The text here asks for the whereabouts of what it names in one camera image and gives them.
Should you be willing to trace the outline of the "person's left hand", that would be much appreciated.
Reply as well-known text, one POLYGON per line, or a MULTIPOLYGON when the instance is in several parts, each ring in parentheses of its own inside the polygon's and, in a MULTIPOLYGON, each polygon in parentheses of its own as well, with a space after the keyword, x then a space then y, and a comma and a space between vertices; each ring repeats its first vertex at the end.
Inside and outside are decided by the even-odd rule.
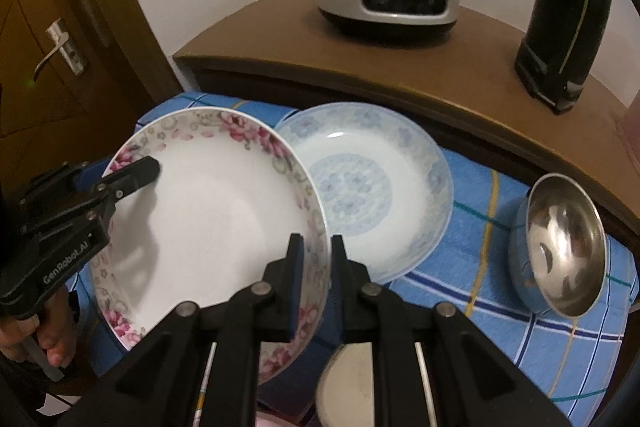
POLYGON ((65 286, 44 304, 44 319, 37 315, 26 320, 1 319, 1 353, 14 362, 24 362, 29 354, 22 345, 25 338, 36 335, 38 345, 54 367, 66 367, 76 353, 77 333, 65 286))

